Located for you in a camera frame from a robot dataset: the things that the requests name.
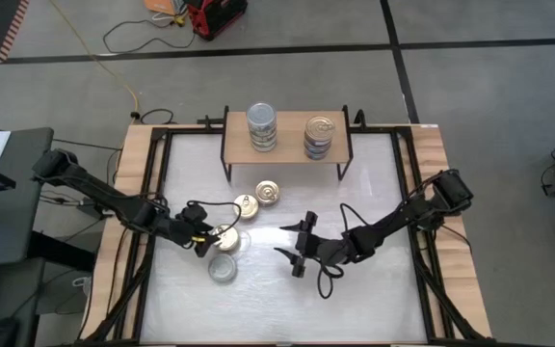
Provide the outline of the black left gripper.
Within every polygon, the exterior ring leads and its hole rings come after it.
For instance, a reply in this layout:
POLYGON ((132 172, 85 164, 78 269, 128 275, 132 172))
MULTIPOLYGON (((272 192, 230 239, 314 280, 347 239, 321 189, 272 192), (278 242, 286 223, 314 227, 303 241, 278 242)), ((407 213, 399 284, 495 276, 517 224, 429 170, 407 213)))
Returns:
POLYGON ((185 249, 194 247, 197 257, 204 257, 209 248, 221 242, 220 236, 209 235, 215 227, 204 222, 207 212, 197 202, 188 202, 171 222, 172 241, 185 249), (203 243, 192 241, 192 236, 204 237, 203 243))

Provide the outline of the red black tool case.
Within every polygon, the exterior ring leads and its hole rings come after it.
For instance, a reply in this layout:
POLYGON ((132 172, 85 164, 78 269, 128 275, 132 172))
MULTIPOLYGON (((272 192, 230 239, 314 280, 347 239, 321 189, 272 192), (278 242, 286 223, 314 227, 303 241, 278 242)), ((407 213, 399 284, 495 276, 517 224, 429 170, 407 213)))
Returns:
POLYGON ((248 0, 183 0, 191 18, 193 32, 211 41, 242 16, 248 0))

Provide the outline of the black metal table frame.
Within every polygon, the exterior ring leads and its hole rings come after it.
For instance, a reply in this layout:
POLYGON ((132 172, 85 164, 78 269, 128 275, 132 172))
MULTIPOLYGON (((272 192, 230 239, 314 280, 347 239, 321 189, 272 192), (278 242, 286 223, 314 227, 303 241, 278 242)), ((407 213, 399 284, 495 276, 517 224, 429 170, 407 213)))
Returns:
POLYGON ((83 345, 443 345, 451 332, 459 332, 463 344, 482 340, 449 299, 437 259, 423 256, 419 241, 431 230, 396 231, 371 257, 339 265, 341 278, 328 277, 312 259, 296 278, 288 258, 275 251, 296 250, 298 233, 280 227, 297 224, 307 211, 318 216, 313 233, 326 239, 391 213, 424 181, 416 178, 412 127, 350 125, 354 158, 341 181, 334 164, 257 164, 243 165, 228 182, 221 162, 223 132, 147 128, 142 178, 123 181, 120 188, 155 188, 173 212, 197 200, 208 209, 209 223, 237 229, 238 247, 226 253, 210 247, 197 257, 164 238, 109 222, 93 274, 83 345), (263 180, 278 185, 279 200, 259 203, 253 219, 241 219, 234 200, 244 194, 256 198, 255 187, 263 180), (122 234, 125 243, 118 240, 122 234), (208 274, 209 261, 218 254, 237 263, 230 282, 215 282, 208 274))

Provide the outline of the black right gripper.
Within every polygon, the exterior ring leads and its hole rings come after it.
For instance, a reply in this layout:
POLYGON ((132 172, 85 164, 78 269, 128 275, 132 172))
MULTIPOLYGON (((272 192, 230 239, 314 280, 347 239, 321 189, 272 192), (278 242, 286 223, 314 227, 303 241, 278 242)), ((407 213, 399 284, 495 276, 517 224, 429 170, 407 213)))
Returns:
POLYGON ((275 248, 280 254, 285 255, 292 264, 292 275, 296 278, 304 276, 304 263, 307 259, 316 260, 321 266, 321 271, 330 278, 341 278, 344 271, 339 264, 346 259, 347 244, 344 240, 326 239, 313 233, 318 216, 307 211, 305 218, 297 224, 280 227, 280 229, 298 233, 295 249, 299 254, 293 254, 282 248, 275 248))

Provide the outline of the wooden shelf black metal legs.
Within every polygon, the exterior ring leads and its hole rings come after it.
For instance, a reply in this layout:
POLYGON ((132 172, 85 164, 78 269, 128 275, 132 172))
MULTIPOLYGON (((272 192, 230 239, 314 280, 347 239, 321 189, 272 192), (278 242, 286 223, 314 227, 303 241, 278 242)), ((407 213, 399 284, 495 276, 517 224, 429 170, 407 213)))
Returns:
POLYGON ((251 145, 246 114, 230 111, 225 106, 221 162, 226 180, 231 181, 232 165, 334 164, 338 180, 341 181, 354 158, 349 120, 347 105, 340 111, 278 111, 277 145, 271 151, 260 152, 251 145), (330 151, 320 160, 312 160, 304 154, 305 125, 315 116, 327 117, 336 127, 330 151))

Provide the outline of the grey desk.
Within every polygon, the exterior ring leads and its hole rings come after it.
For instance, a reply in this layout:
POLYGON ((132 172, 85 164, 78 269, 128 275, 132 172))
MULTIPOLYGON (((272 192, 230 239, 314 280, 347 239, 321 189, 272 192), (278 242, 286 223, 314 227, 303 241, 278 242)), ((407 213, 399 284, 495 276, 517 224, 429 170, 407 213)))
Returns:
POLYGON ((33 230, 41 185, 32 179, 32 167, 51 148, 53 134, 48 127, 14 131, 0 159, 0 174, 16 182, 0 192, 0 320, 18 322, 15 347, 35 343, 45 264, 88 273, 95 264, 94 253, 33 230))

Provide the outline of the black computer mouse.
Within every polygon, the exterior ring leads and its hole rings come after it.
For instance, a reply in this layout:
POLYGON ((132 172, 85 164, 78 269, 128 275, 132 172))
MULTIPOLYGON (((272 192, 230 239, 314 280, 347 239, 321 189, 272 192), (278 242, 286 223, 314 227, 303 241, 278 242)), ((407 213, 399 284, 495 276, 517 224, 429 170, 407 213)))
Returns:
POLYGON ((13 317, 0 320, 0 347, 14 347, 19 323, 13 317))

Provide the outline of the orange box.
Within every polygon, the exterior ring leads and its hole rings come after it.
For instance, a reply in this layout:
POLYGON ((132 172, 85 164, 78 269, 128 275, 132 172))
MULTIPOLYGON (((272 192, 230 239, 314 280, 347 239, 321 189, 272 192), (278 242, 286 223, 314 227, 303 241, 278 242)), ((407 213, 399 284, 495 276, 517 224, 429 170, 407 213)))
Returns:
POLYGON ((183 0, 143 0, 145 7, 153 12, 175 15, 185 5, 183 0))

